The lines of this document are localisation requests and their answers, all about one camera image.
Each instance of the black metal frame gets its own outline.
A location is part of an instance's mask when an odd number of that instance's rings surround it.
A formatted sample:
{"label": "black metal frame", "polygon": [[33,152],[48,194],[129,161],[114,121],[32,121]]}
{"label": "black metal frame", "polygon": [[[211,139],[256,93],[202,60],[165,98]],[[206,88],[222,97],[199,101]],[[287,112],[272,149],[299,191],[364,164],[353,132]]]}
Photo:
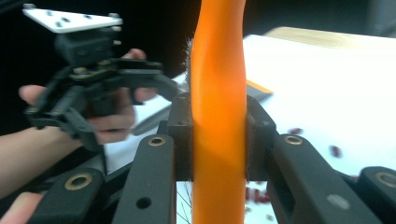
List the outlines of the black metal frame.
{"label": "black metal frame", "polygon": [[[247,98],[247,106],[247,180],[268,181],[267,188],[279,223],[396,221],[396,171],[369,167],[362,170],[359,180],[342,175],[306,139],[294,134],[278,134],[275,124],[254,98]],[[107,197],[112,200],[102,203],[107,205],[103,206],[102,218],[96,223],[105,223],[103,220],[116,224],[176,223],[176,181],[193,181],[189,108],[188,94],[175,98],[170,118],[161,123],[159,133],[140,142],[126,182],[123,181],[128,166],[113,175],[122,174],[123,180],[112,187],[118,189],[117,193]],[[104,189],[108,186],[110,181],[103,184]],[[44,198],[59,198],[58,194],[66,194],[65,188],[63,191],[47,194]],[[77,193],[68,198],[80,200]],[[54,200],[43,200],[38,210],[45,207],[46,202],[54,204]],[[47,214],[53,214],[54,206],[46,209]],[[93,223],[92,217],[85,218],[83,223]],[[40,219],[31,223],[46,222]]]}

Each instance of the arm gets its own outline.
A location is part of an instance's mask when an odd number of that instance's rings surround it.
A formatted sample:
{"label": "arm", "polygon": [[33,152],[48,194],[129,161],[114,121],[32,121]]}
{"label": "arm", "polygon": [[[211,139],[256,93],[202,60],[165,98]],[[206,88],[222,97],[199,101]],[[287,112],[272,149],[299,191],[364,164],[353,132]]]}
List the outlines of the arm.
{"label": "arm", "polygon": [[[131,49],[123,58],[144,59],[146,55],[139,49]],[[20,89],[20,96],[33,105],[43,90],[44,88],[39,86],[25,86]],[[146,101],[155,96],[156,91],[139,88],[134,94],[136,100]],[[90,119],[96,138],[101,144],[125,139],[134,124],[134,109],[129,89],[120,88],[114,93],[114,99],[114,115]],[[71,139],[67,133],[56,127],[46,127],[44,130],[30,128],[0,136],[0,199],[28,183],[80,146],[82,144],[78,140]]]}
{"label": "arm", "polygon": [[20,188],[80,147],[58,128],[29,128],[0,136],[0,198]]}

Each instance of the human hand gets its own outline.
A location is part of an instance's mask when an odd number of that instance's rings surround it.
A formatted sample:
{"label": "human hand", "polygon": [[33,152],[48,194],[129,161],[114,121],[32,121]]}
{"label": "human hand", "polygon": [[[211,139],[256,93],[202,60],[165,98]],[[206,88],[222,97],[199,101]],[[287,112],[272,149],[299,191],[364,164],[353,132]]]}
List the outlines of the human hand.
{"label": "human hand", "polygon": [[43,195],[24,192],[18,196],[0,219],[0,224],[25,224],[32,216]]}
{"label": "human hand", "polygon": [[[141,49],[130,49],[122,58],[146,59],[146,54]],[[38,95],[44,87],[28,85],[20,88],[20,97],[29,105],[34,105]],[[157,94],[155,88],[138,88],[134,91],[134,98],[143,102]],[[89,118],[88,121],[95,130],[95,135],[100,144],[118,142],[125,139],[135,123],[135,114],[129,96],[128,88],[119,88],[112,96],[115,99],[115,113],[110,116]]]}

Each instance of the red bean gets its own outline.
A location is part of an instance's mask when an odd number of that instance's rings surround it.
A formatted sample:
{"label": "red bean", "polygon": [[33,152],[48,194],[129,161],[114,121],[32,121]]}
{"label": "red bean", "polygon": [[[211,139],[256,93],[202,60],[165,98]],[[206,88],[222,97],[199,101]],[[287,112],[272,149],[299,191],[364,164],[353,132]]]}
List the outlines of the red bean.
{"label": "red bean", "polygon": [[332,156],[334,156],[335,158],[342,157],[341,149],[339,147],[330,146],[330,152],[332,153]]}
{"label": "red bean", "polygon": [[303,132],[303,129],[301,128],[293,128],[289,130],[289,133],[291,134],[301,134]]}

